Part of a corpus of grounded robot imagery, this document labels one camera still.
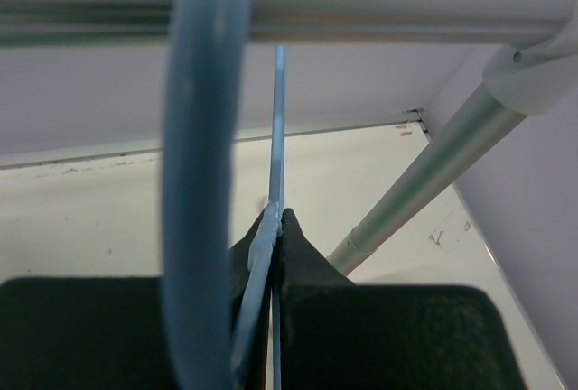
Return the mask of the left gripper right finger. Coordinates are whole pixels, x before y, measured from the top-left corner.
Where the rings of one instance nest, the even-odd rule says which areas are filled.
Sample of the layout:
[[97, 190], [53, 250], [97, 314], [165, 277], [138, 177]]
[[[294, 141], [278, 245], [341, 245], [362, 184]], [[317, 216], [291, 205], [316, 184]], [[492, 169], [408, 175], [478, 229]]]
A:
[[456, 284], [357, 284], [283, 215], [281, 382], [285, 389], [522, 389], [501, 316]]

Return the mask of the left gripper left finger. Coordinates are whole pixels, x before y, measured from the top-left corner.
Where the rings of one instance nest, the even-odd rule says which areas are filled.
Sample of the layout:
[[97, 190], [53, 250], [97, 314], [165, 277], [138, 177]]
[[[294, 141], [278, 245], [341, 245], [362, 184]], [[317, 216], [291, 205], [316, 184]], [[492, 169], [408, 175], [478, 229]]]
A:
[[20, 277], [2, 283], [3, 389], [176, 386], [159, 277]]

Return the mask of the blue hanger of pink shirt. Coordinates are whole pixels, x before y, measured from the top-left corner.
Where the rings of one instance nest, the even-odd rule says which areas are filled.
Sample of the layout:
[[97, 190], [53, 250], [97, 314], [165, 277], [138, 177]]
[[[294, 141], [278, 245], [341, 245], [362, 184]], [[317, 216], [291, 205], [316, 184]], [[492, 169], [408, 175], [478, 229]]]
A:
[[177, 0], [165, 92], [161, 182], [162, 306], [181, 389], [246, 381], [268, 266], [275, 205], [248, 257], [240, 314], [228, 260], [231, 145], [253, 0]]

